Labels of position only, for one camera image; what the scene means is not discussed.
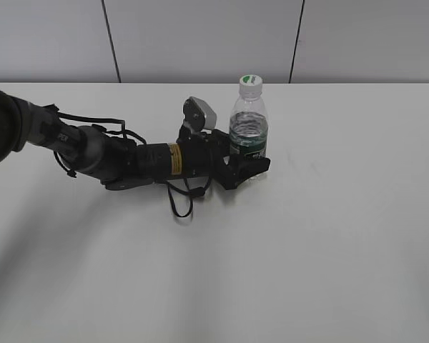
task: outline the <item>black cylinder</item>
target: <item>black cylinder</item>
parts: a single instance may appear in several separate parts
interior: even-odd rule
[[[138,175],[156,181],[203,177],[211,166],[209,151],[201,141],[148,144],[137,147]]]

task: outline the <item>clear water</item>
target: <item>clear water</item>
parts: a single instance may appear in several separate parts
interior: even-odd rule
[[[255,146],[267,140],[266,118],[257,112],[240,112],[230,117],[230,140],[241,146]]]

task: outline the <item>black cable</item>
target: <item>black cable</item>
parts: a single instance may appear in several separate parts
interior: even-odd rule
[[[59,154],[55,151],[54,152],[54,157],[56,158],[57,163],[59,164],[59,166],[66,171],[66,174],[69,177],[73,177],[76,178],[77,177],[77,173],[73,170],[73,169],[68,169],[64,166],[64,164],[62,163],[62,161],[60,160]]]
[[[139,136],[135,132],[126,129],[125,133],[128,134],[129,136],[132,136],[132,137],[138,139],[144,145],[147,145],[146,139],[144,139],[143,137]],[[106,131],[105,134],[112,134],[114,136],[117,136],[117,135],[123,134],[123,132],[122,131]]]
[[[188,217],[192,213],[192,210],[194,209],[194,200],[192,199],[192,195],[189,192],[190,191],[190,189],[189,189],[189,183],[187,182],[187,178],[184,178],[183,180],[184,180],[184,184],[187,187],[188,197],[189,197],[189,209],[187,210],[187,213],[184,214],[184,215],[181,215],[181,214],[178,213],[177,207],[176,207],[176,205],[174,203],[172,191],[170,190],[170,185],[171,184],[169,182],[167,182],[167,192],[169,194],[170,206],[172,207],[173,214],[176,217],[178,217],[178,218],[186,218],[186,217]]]
[[[126,136],[126,121],[123,119],[113,119],[113,118],[91,118],[88,116],[74,116],[73,114],[66,114],[62,112],[57,112],[60,118],[73,120],[73,121],[80,121],[83,123],[99,123],[99,124],[120,124],[121,125],[121,134],[123,135],[124,139],[127,138]]]

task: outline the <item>logo on bottle cap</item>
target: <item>logo on bottle cap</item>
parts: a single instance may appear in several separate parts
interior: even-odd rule
[[[247,86],[255,86],[262,83],[262,78],[258,75],[245,75],[241,78],[241,82]]]

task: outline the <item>yellow label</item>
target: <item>yellow label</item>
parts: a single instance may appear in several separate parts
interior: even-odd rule
[[[183,172],[183,161],[178,144],[169,144],[172,155],[172,175],[180,175]]]

